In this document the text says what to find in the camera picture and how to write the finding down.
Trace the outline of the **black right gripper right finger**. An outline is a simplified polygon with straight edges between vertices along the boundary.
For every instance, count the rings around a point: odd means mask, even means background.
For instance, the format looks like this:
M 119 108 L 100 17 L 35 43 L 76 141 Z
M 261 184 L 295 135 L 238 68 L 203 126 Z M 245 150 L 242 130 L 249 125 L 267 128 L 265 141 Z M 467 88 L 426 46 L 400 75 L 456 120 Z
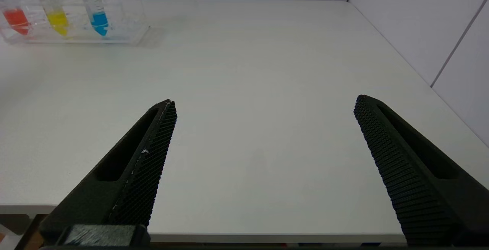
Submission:
M 488 189 L 384 102 L 353 114 L 408 245 L 488 245 Z

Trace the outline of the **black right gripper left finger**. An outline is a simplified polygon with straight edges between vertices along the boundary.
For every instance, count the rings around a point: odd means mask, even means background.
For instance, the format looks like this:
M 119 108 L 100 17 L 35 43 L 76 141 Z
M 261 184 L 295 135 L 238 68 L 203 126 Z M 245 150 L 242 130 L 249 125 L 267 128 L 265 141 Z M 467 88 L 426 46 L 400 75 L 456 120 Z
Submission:
M 75 224 L 147 227 L 177 119 L 175 102 L 152 106 L 42 221 L 45 243 Z

